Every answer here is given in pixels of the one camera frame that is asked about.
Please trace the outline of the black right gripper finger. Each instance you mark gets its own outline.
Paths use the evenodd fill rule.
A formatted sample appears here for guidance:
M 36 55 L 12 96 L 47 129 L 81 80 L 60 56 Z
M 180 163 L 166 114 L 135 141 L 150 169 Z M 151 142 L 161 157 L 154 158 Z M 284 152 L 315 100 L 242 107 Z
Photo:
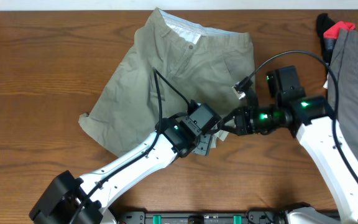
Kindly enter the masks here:
M 237 134 L 236 125 L 233 125 L 233 126 L 222 125 L 222 126 L 219 127 L 219 129 L 222 130 L 222 131 L 227 131 L 227 132 L 232 133 L 232 134 Z
M 221 126 L 235 126 L 236 115 L 236 110 L 233 110 L 229 114 L 225 115 L 225 117 L 221 119 Z

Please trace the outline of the khaki green shorts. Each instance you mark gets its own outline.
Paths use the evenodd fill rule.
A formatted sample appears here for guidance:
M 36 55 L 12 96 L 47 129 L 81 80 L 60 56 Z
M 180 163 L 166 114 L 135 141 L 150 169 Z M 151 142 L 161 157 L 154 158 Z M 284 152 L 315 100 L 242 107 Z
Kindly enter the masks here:
M 79 124 L 102 147 L 123 156 L 149 136 L 159 118 L 185 111 L 191 100 L 227 115 L 240 104 L 233 85 L 254 68 L 249 33 L 204 27 L 155 9 Z

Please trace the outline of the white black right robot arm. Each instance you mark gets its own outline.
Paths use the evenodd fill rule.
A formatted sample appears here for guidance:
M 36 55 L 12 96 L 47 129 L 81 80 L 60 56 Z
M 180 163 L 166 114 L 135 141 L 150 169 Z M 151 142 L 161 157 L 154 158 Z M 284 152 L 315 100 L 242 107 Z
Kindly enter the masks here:
M 275 104 L 261 107 L 252 90 L 247 106 L 234 109 L 223 118 L 221 129 L 238 136 L 267 135 L 287 128 L 311 156 L 333 196 L 337 220 L 312 207 L 285 210 L 285 223 L 358 223 L 358 161 L 347 145 L 323 96 L 306 97 L 294 66 L 267 73 L 270 96 Z

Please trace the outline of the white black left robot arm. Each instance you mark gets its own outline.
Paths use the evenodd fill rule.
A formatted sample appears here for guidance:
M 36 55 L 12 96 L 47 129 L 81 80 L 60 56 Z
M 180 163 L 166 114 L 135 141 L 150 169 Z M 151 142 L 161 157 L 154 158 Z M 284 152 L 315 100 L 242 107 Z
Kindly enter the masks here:
M 214 118 L 164 118 L 156 131 L 124 156 L 80 177 L 66 170 L 57 175 L 29 213 L 34 223 L 114 223 L 109 206 L 151 173 L 186 157 Z

